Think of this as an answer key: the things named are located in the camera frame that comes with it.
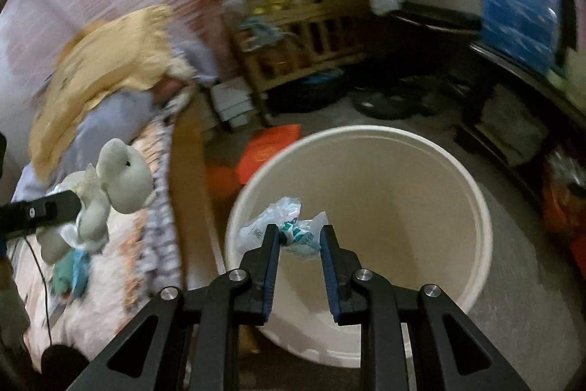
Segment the pink quilted bedspread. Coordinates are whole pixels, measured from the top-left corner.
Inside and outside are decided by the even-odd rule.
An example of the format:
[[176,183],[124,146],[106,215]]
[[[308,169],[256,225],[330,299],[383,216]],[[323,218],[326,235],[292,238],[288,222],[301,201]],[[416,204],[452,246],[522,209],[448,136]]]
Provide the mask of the pink quilted bedspread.
[[134,141],[146,160],[155,184],[156,199],[133,214],[110,212],[109,243],[89,263],[85,294],[64,304],[50,297],[45,309],[43,281],[53,268],[36,263],[37,241],[21,243],[16,251],[15,282],[31,325],[24,343],[34,365],[52,343],[73,346],[93,359],[155,293],[166,286],[180,287],[182,262],[174,213],[168,194],[171,136],[174,120],[156,117]]

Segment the orange plastic bag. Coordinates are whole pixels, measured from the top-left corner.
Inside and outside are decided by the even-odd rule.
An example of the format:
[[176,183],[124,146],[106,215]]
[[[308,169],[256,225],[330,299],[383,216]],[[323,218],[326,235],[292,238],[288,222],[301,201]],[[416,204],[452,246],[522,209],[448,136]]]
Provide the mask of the orange plastic bag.
[[240,183],[245,185],[267,161],[300,138],[300,124],[268,127],[255,132],[235,168]]

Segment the grey plush elephant toy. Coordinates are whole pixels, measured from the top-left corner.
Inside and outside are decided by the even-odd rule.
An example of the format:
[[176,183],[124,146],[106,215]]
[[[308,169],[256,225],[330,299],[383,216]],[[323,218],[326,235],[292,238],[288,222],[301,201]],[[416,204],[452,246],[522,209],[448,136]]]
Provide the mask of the grey plush elephant toy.
[[146,161],[118,138],[103,145],[96,165],[75,171],[50,190],[53,195],[61,192],[74,193],[81,210],[73,219],[37,229],[42,259],[50,265],[71,249],[98,254],[109,241],[107,219],[112,210],[130,214],[145,209],[156,198]]

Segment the wooden baby crib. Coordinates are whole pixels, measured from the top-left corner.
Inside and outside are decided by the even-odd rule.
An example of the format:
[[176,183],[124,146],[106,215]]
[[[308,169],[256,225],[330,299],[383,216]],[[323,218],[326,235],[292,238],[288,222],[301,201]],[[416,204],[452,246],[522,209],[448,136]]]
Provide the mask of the wooden baby crib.
[[218,0],[264,123],[269,91],[366,55],[370,0]]

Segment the white plastic trash bucket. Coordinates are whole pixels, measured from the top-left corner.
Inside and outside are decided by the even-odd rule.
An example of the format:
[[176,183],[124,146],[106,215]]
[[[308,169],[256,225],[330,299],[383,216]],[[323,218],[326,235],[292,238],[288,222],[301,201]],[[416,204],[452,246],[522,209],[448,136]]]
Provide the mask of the white plastic trash bucket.
[[247,182],[230,212],[225,260],[245,251],[240,230],[279,199],[304,219],[325,213],[343,248],[396,286],[436,284],[470,311],[492,262],[490,212],[477,182],[446,150],[416,134],[359,125],[310,135]]

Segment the yellow blanket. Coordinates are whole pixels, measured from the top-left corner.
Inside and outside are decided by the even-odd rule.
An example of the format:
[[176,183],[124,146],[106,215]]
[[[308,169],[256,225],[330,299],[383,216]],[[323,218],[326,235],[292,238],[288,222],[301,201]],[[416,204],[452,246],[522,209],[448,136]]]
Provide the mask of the yellow blanket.
[[121,88],[152,88],[166,73],[173,9],[153,5],[112,20],[84,36],[58,64],[29,137],[37,178],[49,182],[88,111]]

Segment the clear plastic wrapper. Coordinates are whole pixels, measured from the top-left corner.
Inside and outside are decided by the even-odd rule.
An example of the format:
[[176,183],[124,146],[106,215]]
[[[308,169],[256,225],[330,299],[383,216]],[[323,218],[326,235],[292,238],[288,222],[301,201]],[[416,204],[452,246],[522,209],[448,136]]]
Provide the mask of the clear plastic wrapper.
[[327,213],[319,212],[311,219],[301,219],[299,198],[285,196],[271,203],[263,212],[236,233],[235,248],[244,253],[261,247],[268,225],[276,225],[280,244],[298,258],[311,259],[320,254],[320,233],[329,224]]

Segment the grey-blue duvet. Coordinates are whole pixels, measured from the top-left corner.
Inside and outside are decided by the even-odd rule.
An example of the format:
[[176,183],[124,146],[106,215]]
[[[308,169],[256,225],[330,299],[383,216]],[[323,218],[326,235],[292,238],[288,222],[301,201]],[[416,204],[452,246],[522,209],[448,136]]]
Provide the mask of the grey-blue duvet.
[[165,75],[148,90],[120,89],[105,97],[78,124],[74,140],[46,181],[40,180],[32,164],[26,164],[12,199],[39,199],[75,171],[95,165],[102,146],[113,138],[131,143],[163,107],[188,85],[187,81]]

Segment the blue patterned storage bag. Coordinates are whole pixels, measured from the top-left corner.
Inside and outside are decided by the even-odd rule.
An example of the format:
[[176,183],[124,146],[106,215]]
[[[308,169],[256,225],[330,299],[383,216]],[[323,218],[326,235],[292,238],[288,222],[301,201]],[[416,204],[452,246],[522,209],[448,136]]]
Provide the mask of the blue patterned storage bag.
[[483,0],[485,45],[546,74],[559,39],[560,0]]

